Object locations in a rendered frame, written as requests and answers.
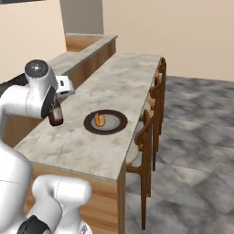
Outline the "marble topped wooden dining counter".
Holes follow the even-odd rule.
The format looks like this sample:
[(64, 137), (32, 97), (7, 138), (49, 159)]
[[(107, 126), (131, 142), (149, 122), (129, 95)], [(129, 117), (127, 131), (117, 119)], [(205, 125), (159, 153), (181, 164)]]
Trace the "marble topped wooden dining counter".
[[(125, 157), (161, 58), (114, 54), (61, 103), (64, 123), (41, 122), (16, 149), (33, 164), (33, 176), (76, 176), (91, 183), (81, 215), (93, 234), (125, 234)], [(112, 135), (88, 132), (85, 117), (115, 110), (128, 120)]]

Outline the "dark rimmed grey plate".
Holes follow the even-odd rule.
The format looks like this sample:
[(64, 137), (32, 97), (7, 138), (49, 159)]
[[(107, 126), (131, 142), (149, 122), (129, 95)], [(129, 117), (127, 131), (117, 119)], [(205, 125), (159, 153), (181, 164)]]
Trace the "dark rimmed grey plate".
[[(106, 123), (103, 127), (98, 127), (94, 123), (95, 114), (103, 114), (106, 118)], [(128, 123), (127, 117), (115, 110), (97, 110), (88, 114), (83, 122), (85, 129), (91, 133), (99, 135), (115, 134), (122, 131)]]

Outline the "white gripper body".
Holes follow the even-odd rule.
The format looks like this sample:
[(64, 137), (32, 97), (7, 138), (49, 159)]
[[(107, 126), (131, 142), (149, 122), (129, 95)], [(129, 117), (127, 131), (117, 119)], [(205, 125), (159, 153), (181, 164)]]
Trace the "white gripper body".
[(58, 98), (67, 98), (70, 95), (73, 95), (75, 90), (73, 89), (57, 89), (57, 97)]

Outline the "wooden chair with pale seat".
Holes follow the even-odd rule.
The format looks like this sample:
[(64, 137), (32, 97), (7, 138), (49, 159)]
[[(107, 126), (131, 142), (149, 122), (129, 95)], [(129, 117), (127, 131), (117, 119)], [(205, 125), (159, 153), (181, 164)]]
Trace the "wooden chair with pale seat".
[(147, 110), (143, 114), (143, 128), (132, 139), (126, 155), (126, 172), (137, 174), (141, 181), (142, 229), (146, 223), (146, 199), (151, 196), (152, 129)]
[(160, 59), (160, 65), (158, 68), (160, 80), (160, 123), (164, 120), (164, 108), (165, 108), (165, 80), (166, 80), (166, 61), (165, 58)]
[(154, 86), (149, 90), (150, 98), (146, 99), (146, 104), (149, 104), (151, 107), (150, 110), (150, 119), (152, 124), (152, 144), (153, 144), (153, 170), (156, 166), (156, 154), (159, 147), (159, 135), (160, 135), (160, 124), (161, 124), (161, 81), (156, 78), (154, 80)]

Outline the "grey topped wooden kitchen counter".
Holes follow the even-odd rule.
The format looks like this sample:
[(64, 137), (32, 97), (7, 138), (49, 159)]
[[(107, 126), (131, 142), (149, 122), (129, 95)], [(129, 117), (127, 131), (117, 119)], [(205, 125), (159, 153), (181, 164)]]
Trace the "grey topped wooden kitchen counter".
[[(111, 35), (67, 34), (67, 51), (49, 64), (57, 75), (67, 75), (77, 89), (116, 52), (116, 38)], [(10, 116), (6, 120), (3, 140), (15, 147), (40, 123), (39, 119)]]

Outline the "orange hot dog bun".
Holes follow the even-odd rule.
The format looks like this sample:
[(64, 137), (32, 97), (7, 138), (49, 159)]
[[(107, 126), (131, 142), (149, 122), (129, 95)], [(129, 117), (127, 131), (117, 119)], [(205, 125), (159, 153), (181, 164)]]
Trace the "orange hot dog bun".
[(94, 123), (98, 126), (98, 127), (103, 127), (106, 123), (106, 118), (103, 114), (98, 114), (96, 113), (94, 116)]

